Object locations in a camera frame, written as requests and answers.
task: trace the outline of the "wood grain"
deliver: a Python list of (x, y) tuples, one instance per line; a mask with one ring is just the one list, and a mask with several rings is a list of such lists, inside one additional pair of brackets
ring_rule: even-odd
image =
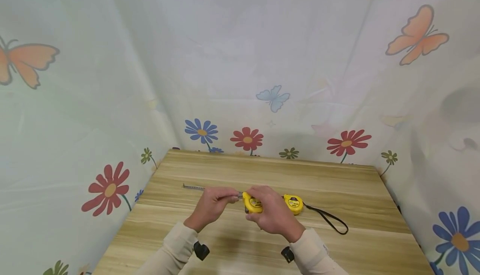
[[(351, 275), (433, 274), (373, 167), (173, 150), (152, 176), (95, 275), (132, 274), (161, 247), (171, 227), (190, 215), (201, 196), (197, 190), (183, 189), (183, 183), (240, 191), (266, 184), (338, 216), (350, 227), (344, 236), (316, 212), (305, 209), (297, 218), (315, 228), (330, 256)], [(180, 274), (300, 274), (280, 255), (287, 242), (246, 221), (240, 202), (228, 206), (199, 240), (207, 244), (210, 255), (201, 262), (194, 254)]]

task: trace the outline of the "orange butterfly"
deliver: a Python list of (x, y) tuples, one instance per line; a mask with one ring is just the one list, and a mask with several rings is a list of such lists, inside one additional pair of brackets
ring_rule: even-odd
[(28, 43), (9, 48), (9, 45), (18, 40), (10, 40), (7, 44), (0, 37), (0, 84), (9, 85), (12, 82), (12, 73), (19, 73), (23, 81), (33, 89), (40, 86), (37, 71), (48, 69), (50, 63), (55, 62), (55, 55), (60, 53), (58, 48), (41, 43)]
[(433, 7), (430, 5), (421, 6), (417, 15), (409, 18), (407, 25), (402, 28), (402, 35), (388, 44), (385, 54), (395, 55), (409, 48), (407, 55), (400, 61), (400, 65), (404, 66), (414, 62), (420, 57), (420, 54), (425, 56), (436, 50), (440, 45), (447, 42), (450, 37), (445, 33), (430, 35), (438, 31), (433, 29), (432, 22)]

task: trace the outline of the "green flower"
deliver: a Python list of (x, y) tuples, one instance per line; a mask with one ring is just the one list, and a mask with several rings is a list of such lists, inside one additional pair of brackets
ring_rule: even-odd
[(142, 154), (142, 164), (146, 164), (147, 161), (150, 161), (152, 158), (152, 151), (149, 148), (143, 149), (144, 153)]
[(392, 153), (392, 151), (390, 151), (390, 150), (388, 150), (388, 153), (387, 153), (387, 152), (383, 152), (383, 153), (382, 153), (382, 157), (383, 157), (383, 158), (386, 158), (387, 163), (388, 163), (388, 164), (391, 164), (391, 165), (395, 165), (395, 162), (398, 161), (397, 153)]
[(287, 159), (295, 159), (299, 157), (299, 152), (295, 151), (295, 148), (291, 148), (290, 151), (288, 149), (284, 149), (285, 152), (280, 152), (278, 155), (280, 155), (281, 158), (287, 158)]
[(48, 269), (47, 271), (43, 272), (43, 275), (68, 275), (67, 268), (68, 265), (65, 265), (63, 268), (63, 262), (60, 260), (55, 264), (55, 269)]

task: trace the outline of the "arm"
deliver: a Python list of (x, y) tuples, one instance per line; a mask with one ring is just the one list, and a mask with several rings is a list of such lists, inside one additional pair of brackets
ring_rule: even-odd
[(288, 209), (282, 197), (270, 187), (255, 187), (247, 193), (262, 202), (261, 214), (248, 214), (264, 231), (282, 235), (295, 255), (295, 263), (303, 275), (348, 275), (328, 256), (328, 250), (318, 234), (306, 230)]
[(299, 240), (290, 243), (290, 249), (303, 275), (348, 275), (328, 256), (327, 247), (313, 229), (304, 230)]
[(136, 275), (176, 275), (193, 253), (197, 232), (178, 222), (163, 240), (163, 246), (137, 270)]
[(193, 253), (197, 235), (206, 225), (217, 221), (228, 203), (235, 203), (238, 192), (231, 187), (211, 187), (203, 191), (192, 215), (178, 222), (135, 275), (177, 275)]

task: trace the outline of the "sleeve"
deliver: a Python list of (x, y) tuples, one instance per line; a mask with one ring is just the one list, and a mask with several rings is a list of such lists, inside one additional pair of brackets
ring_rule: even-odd
[(312, 228), (305, 230), (298, 241), (290, 243), (290, 249), (303, 275), (348, 275), (328, 256), (327, 246)]
[(193, 253), (197, 232), (178, 222), (163, 240), (163, 246), (135, 275), (177, 275)]

